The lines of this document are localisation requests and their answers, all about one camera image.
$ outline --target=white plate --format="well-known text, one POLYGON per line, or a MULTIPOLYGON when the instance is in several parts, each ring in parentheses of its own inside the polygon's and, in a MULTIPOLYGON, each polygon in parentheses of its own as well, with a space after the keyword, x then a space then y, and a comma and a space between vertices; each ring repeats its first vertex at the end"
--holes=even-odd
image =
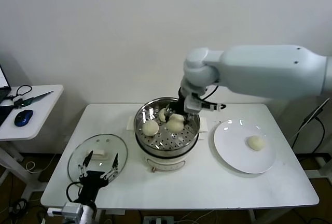
POLYGON ((232 119, 221 123, 214 133, 215 147, 233 168, 250 174, 260 174, 270 169, 275 161, 272 141, 263 130, 245 120, 232 119), (255 151, 247 144, 250 136, 260 136, 265 147, 255 151))

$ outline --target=steamed bun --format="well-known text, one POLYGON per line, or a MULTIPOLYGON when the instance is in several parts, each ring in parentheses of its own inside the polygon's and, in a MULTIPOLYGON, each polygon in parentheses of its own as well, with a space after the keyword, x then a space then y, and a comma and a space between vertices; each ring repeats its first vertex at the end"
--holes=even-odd
POLYGON ((159 126, 154 120, 146 121, 142 126, 142 131, 146 136, 154 136, 159 131, 159 126))
POLYGON ((172 133, 178 133, 183 129, 184 125, 182 121, 178 121, 176 119, 170 119, 167 123, 166 123, 166 128, 172 132, 172 133))
POLYGON ((166 122, 165 109, 166 108, 163 108, 162 110, 160 110, 160 112, 158 114, 159 120, 162 121, 162 122, 166 122))
POLYGON ((247 141, 250 148, 256 151, 260 151, 265 147, 265 141, 260 136, 251 136, 247 141))

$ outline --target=table leg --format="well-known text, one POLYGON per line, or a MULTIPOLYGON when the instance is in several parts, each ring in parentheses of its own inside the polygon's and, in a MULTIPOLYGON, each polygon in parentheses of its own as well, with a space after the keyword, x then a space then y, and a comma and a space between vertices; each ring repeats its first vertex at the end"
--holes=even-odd
POLYGON ((321 166, 319 170, 305 170, 308 178, 326 178, 332 185, 332 160, 327 163, 323 158, 316 158, 317 163, 321 166))
POLYGON ((22 196, 23 198, 28 200, 33 191, 43 191, 45 189, 46 183, 42 184, 38 181, 38 174, 30 174, 2 148, 0 148, 0 163, 26 183, 26 188, 22 196))
POLYGON ((97 209, 97 213, 95 214, 95 218, 94 218, 96 223, 99 223, 100 217, 102 215, 102 211, 103 211, 102 209, 97 209))
POLYGON ((277 220, 279 217, 286 214, 288 211, 291 211, 292 208, 275 208, 268 210, 265 214, 263 214, 261 217, 256 219, 252 222, 252 224, 269 224, 275 220, 277 220))
POLYGON ((8 174, 9 174, 9 170, 8 170, 8 169, 6 169, 6 170, 2 173, 2 175, 1 175, 1 177, 0 177, 0 185, 4 182, 4 180, 6 179, 6 177, 8 176, 8 174))
POLYGON ((23 156, 19 153, 16 147, 11 142, 1 142, 1 148, 3 148, 7 153, 9 153, 17 161, 22 162, 23 156))

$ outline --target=floor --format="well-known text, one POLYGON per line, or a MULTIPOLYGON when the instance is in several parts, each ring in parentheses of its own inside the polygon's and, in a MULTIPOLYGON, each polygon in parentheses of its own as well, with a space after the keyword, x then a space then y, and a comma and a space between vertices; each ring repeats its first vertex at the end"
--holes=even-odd
MULTIPOLYGON (((28 161, 34 161, 36 163, 36 167, 45 167, 50 158, 41 158, 41 157, 25 157, 22 162, 25 165, 28 161)), ((45 171, 43 171, 39 177, 40 181, 47 182, 52 175, 53 170, 55 169, 59 158, 55 157, 52 161, 50 167, 48 167, 45 171)), ((301 162, 304 169, 316 169, 318 165, 316 164, 314 159, 306 159, 301 162)), ((3 173, 4 168, 0 166, 0 175, 3 173)), ((20 181, 15 176, 12 177, 12 174, 9 174, 5 181, 0 186, 0 224, 9 224, 10 220, 4 221, 8 218, 8 202, 10 198, 10 189, 11 182, 13 182, 13 190, 11 195, 11 202, 19 199, 25 184, 20 181)), ((282 224, 282 223, 292 223, 292 224, 304 224, 304 220, 308 222, 308 220, 312 217, 323 218, 332 223, 332 186, 325 179, 312 179, 311 183, 316 189, 319 197, 320 203, 317 206, 313 207, 302 207, 297 208, 295 211, 290 211, 287 214, 280 217, 278 220, 274 221, 273 224, 282 224)), ((42 193, 34 193, 31 196, 29 201, 29 206, 40 205, 40 198, 42 197, 42 193)), ((39 207, 32 208, 29 210, 23 217, 21 217, 16 224, 22 223, 38 223, 36 214, 40 211, 39 207)), ((256 216, 263 214, 266 210, 255 211, 256 216)), ((207 214, 209 211, 141 211, 142 216, 148 215, 171 215, 174 216, 175 220, 181 220, 185 215, 184 219, 196 220, 200 216, 207 214)), ((61 217, 46 217, 46 224, 56 224, 62 223, 61 217)), ((126 211, 124 216, 107 216, 102 214, 100 223, 103 224, 139 224, 141 223, 141 216, 139 211, 126 211)), ((184 224, 191 224, 190 221, 183 221, 184 224)), ((198 220, 199 224, 211 224, 211 223, 243 223, 249 224, 249 214, 248 211, 213 211, 203 218, 198 220)), ((312 224, 320 224, 324 223, 321 221, 313 222, 312 224)))

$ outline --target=laptop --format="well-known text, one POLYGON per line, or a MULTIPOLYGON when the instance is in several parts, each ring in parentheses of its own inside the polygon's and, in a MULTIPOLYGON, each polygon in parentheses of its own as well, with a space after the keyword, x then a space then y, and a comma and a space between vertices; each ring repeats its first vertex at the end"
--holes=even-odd
POLYGON ((11 87, 0 65, 0 103, 11 92, 11 87))

